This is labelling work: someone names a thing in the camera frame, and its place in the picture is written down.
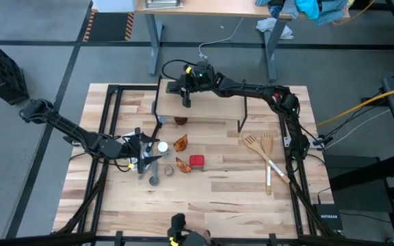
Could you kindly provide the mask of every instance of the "wooden spoon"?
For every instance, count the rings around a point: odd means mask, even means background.
[[[261,146],[264,153],[270,157],[273,151],[273,137],[269,133],[264,133],[261,137]],[[269,163],[265,162],[265,192],[267,195],[272,194],[272,168]]]
[[[267,161],[270,166],[276,171],[276,173],[287,183],[290,183],[290,179],[279,169],[279,167],[273,163],[270,158],[264,153],[263,149],[259,145],[259,143],[255,140],[254,137],[250,133],[244,133],[242,136],[244,145],[249,147],[249,149],[254,150],[258,153],[265,161]]]

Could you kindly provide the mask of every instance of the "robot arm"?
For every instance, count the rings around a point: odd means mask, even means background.
[[[191,107],[189,97],[193,92],[212,91],[223,98],[247,96],[263,99],[287,125],[291,137],[288,154],[300,160],[305,159],[310,143],[302,134],[299,123],[299,100],[288,87],[238,83],[221,73],[215,74],[209,64],[198,63],[194,68],[195,71],[189,66],[185,67],[186,74],[181,75],[179,80],[168,83],[167,93],[181,95],[184,107]]]
[[[67,135],[64,139],[68,142],[79,142],[83,149],[92,158],[104,158],[108,160],[137,158],[138,172],[144,172],[144,166],[157,160],[160,156],[145,157],[141,148],[142,143],[159,141],[141,133],[140,128],[135,129],[135,134],[123,137],[124,143],[116,141],[109,135],[87,131],[70,120],[62,117],[53,109],[53,104],[43,99],[31,100],[30,103],[19,112],[20,117],[26,123],[50,124],[57,130]]]

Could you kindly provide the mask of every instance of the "red block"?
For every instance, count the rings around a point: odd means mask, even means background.
[[[205,166],[205,156],[202,154],[193,154],[189,157],[189,165],[192,169],[203,169]]]

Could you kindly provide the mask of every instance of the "gray floor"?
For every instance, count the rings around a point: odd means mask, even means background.
[[[88,7],[88,0],[41,3],[0,0],[0,40],[76,40]],[[207,42],[229,36],[239,18],[217,16],[158,16],[166,28],[164,41]],[[255,18],[246,18],[233,42],[262,42],[254,28]],[[394,19],[388,12],[366,12],[350,24],[316,27],[310,21],[289,23],[294,40],[311,44],[394,44]],[[144,17],[137,15],[132,41],[148,41]],[[72,47],[1,46],[25,71],[32,98],[54,101]],[[82,47],[70,77],[60,113],[78,122],[90,83],[154,83],[149,76],[150,49],[142,47]],[[267,81],[263,50],[204,48],[214,67],[234,79],[250,83]],[[162,48],[159,66],[170,59],[197,61],[195,48]],[[381,79],[394,75],[394,52],[277,50],[278,84],[307,85],[317,122],[358,104],[364,96],[375,94]],[[179,74],[179,66],[167,72]],[[17,112],[0,100],[0,238],[7,230],[25,177],[44,127],[25,124]],[[384,109],[374,109],[348,124],[337,135],[344,136],[362,121]],[[327,133],[334,125],[319,128]],[[48,234],[53,225],[64,184],[71,147],[62,134],[53,131],[40,173],[31,195],[19,236]],[[333,146],[329,154],[358,156],[394,155],[394,121],[385,114]],[[381,219],[386,214],[366,213]],[[388,223],[364,217],[343,216],[344,235],[350,238],[383,241],[393,236]]]

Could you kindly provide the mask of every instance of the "yellow cable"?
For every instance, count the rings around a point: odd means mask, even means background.
[[[356,16],[350,18],[349,20],[347,20],[347,21],[342,21],[342,22],[340,22],[340,23],[336,23],[335,21],[333,21],[332,24],[334,24],[334,25],[342,25],[342,24],[348,23],[348,22],[350,22],[350,21],[352,21],[352,20],[355,20],[356,17],[358,17],[360,14],[362,14],[362,13],[363,13],[364,11],[366,11],[368,8],[370,8],[370,6],[372,6],[372,4],[375,3],[375,1],[376,1],[376,0],[371,1],[371,2],[369,3],[369,5],[366,6],[366,7],[364,8],[364,10],[361,10],[361,12],[359,12]]]
[[[361,104],[359,104],[359,105],[347,110],[346,112],[340,113],[339,115],[337,115],[337,116],[335,116],[333,118],[330,118],[329,120],[325,120],[324,122],[318,124],[317,126],[323,126],[323,125],[325,125],[325,124],[327,124],[329,122],[333,122],[334,120],[339,119],[339,118],[347,115],[348,113],[351,113],[351,112],[353,112],[353,111],[355,111],[355,110],[357,110],[357,109],[359,109],[359,108],[361,108],[361,107],[363,107],[365,105],[368,105],[369,103],[371,103],[373,101],[376,101],[378,99],[384,98],[384,97],[386,97],[388,95],[391,95],[391,94],[394,94],[394,90],[390,91],[390,92],[386,92],[386,93],[381,94],[379,96],[375,96],[374,98],[370,98],[369,100],[367,100],[367,101],[365,101],[365,102],[363,102],[363,103],[361,103]]]

